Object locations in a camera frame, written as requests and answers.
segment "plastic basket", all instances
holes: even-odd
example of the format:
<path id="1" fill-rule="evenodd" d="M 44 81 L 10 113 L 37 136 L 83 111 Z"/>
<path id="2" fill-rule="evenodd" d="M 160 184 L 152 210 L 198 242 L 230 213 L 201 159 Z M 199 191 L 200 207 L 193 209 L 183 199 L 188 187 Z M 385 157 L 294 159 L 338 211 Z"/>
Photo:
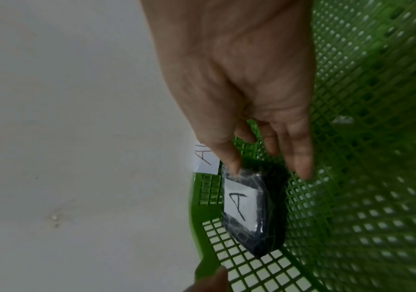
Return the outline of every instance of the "plastic basket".
<path id="1" fill-rule="evenodd" d="M 313 28 L 316 174 L 288 181 L 285 245 L 254 259 L 221 227 L 221 176 L 196 174 L 195 278 L 224 265 L 235 292 L 416 292 L 416 0 L 317 1 Z"/>

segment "green basket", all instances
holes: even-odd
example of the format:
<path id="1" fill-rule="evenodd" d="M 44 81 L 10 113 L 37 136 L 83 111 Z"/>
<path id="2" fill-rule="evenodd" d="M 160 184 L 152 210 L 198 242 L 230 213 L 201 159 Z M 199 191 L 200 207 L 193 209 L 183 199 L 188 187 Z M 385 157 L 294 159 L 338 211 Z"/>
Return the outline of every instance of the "green basket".
<path id="1" fill-rule="evenodd" d="M 196 174 L 195 279 L 224 265 L 234 292 L 416 292 L 416 0 L 317 1 L 313 28 L 316 174 L 288 181 L 286 242 L 255 259 L 221 226 L 221 176 Z"/>

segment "white paper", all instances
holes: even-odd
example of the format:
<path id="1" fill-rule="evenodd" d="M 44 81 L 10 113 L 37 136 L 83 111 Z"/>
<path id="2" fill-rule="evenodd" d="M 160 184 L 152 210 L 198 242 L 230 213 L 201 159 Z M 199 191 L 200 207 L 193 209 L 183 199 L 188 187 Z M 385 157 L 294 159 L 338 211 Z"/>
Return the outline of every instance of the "white paper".
<path id="1" fill-rule="evenodd" d="M 194 172 L 216 175 L 219 162 L 219 158 L 214 155 L 213 151 L 197 140 L 194 150 Z"/>
<path id="2" fill-rule="evenodd" d="M 258 227 L 258 190 L 226 179 L 224 181 L 224 212 L 250 231 Z"/>

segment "clear plastic packaging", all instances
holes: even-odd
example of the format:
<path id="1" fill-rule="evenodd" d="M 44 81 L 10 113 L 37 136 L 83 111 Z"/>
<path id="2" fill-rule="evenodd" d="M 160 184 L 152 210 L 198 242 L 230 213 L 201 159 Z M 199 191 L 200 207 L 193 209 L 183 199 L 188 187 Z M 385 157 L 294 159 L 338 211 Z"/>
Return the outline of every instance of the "clear plastic packaging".
<path id="1" fill-rule="evenodd" d="M 222 225 L 257 258 L 284 244 L 287 177 L 282 165 L 256 160 L 245 160 L 237 176 L 222 166 Z"/>

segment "green grid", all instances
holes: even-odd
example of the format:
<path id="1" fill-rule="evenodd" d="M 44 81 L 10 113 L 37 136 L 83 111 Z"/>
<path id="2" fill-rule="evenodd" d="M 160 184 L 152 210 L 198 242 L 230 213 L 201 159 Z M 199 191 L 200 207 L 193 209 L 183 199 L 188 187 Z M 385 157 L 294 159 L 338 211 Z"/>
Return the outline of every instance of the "green grid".
<path id="1" fill-rule="evenodd" d="M 416 0 L 317 1 L 313 28 L 315 175 L 288 182 L 285 245 L 251 266 L 219 229 L 221 177 L 196 174 L 195 277 L 224 264 L 232 291 L 416 292 Z M 281 160 L 261 141 L 234 142 L 244 157 Z"/>

